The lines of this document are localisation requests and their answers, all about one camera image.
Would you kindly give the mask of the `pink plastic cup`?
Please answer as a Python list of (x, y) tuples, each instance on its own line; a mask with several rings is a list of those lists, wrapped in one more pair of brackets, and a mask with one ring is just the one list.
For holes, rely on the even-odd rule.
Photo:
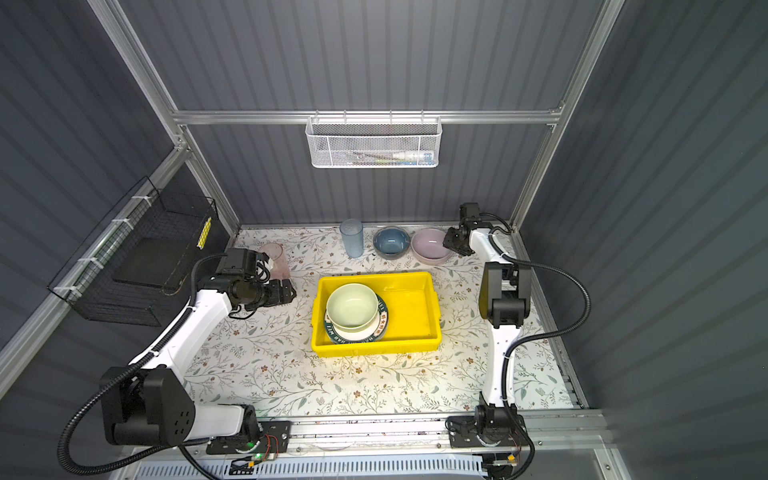
[(258, 252), (265, 254), (268, 260), (270, 277), (276, 280), (289, 280), (290, 267), (283, 246), (279, 243), (267, 243), (257, 249)]

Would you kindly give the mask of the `lilac purple bowl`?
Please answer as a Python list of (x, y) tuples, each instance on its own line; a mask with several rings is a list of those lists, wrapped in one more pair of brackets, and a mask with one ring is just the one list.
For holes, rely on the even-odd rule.
[(443, 245), (446, 231), (438, 228), (424, 228), (414, 233), (411, 248), (414, 256), (427, 265), (441, 265), (453, 256)]

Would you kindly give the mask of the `dark blue bowl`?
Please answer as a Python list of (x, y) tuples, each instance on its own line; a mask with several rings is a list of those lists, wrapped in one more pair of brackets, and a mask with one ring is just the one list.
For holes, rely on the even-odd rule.
[(378, 256), (386, 260), (396, 260), (409, 251), (411, 237), (401, 228), (385, 227), (374, 234), (372, 244)]

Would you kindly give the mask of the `light green bowl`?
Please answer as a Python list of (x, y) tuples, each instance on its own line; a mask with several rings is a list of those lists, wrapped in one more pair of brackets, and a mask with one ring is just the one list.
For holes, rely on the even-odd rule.
[(358, 332), (379, 315), (376, 293), (360, 283), (348, 283), (334, 290), (326, 302), (326, 319), (337, 329)]

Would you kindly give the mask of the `yellow plastic bin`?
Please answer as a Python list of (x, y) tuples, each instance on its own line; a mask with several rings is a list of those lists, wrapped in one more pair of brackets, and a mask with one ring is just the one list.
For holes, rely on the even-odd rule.
[[(333, 292), (353, 283), (377, 294), (379, 313), (385, 320), (380, 333), (373, 332), (359, 342), (343, 339), (326, 315)], [(311, 347), (320, 357), (435, 351), (442, 341), (440, 318), (438, 295), (427, 272), (324, 277), (313, 305)]]

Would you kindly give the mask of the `dark green rimmed plate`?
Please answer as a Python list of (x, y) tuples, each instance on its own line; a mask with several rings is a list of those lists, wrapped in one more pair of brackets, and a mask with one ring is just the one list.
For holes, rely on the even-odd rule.
[(345, 332), (335, 326), (328, 314), (324, 318), (324, 327), (330, 340), (335, 344), (370, 343), (381, 339), (389, 324), (389, 310), (381, 296), (377, 297), (377, 316), (366, 327), (356, 332)]

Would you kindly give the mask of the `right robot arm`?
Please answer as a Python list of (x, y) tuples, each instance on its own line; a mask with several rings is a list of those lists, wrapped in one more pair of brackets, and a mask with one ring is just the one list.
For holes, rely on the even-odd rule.
[(516, 353), (514, 343), (531, 310), (531, 269), (513, 261), (488, 228), (451, 227), (443, 246), (481, 261), (482, 277), (477, 306), (490, 336), (488, 373), (481, 401), (500, 408), (513, 405)]

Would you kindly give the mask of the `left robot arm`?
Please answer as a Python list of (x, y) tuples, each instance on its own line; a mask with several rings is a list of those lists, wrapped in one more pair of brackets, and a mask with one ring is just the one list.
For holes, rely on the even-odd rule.
[(117, 381), (100, 400), (107, 442), (172, 447), (228, 438), (242, 445), (259, 443), (264, 433), (252, 406), (198, 404), (183, 380), (208, 336), (230, 317), (235, 300), (251, 301), (259, 309), (289, 304), (295, 297), (289, 280), (197, 291), (161, 336), (129, 363), (134, 373), (120, 380), (114, 367), (102, 376), (102, 387)]

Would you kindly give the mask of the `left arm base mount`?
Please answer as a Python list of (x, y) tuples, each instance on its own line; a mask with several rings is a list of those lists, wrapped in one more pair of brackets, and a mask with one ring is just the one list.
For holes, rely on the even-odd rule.
[(289, 421), (260, 422), (254, 432), (244, 429), (229, 437), (214, 437), (206, 446), (208, 455), (278, 455), (289, 444), (292, 423)]

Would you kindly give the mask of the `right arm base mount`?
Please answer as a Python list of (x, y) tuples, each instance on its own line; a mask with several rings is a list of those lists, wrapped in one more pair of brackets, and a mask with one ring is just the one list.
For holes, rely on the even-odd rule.
[(449, 416), (444, 422), (452, 448), (527, 447), (522, 416), (514, 404), (478, 405), (472, 415)]

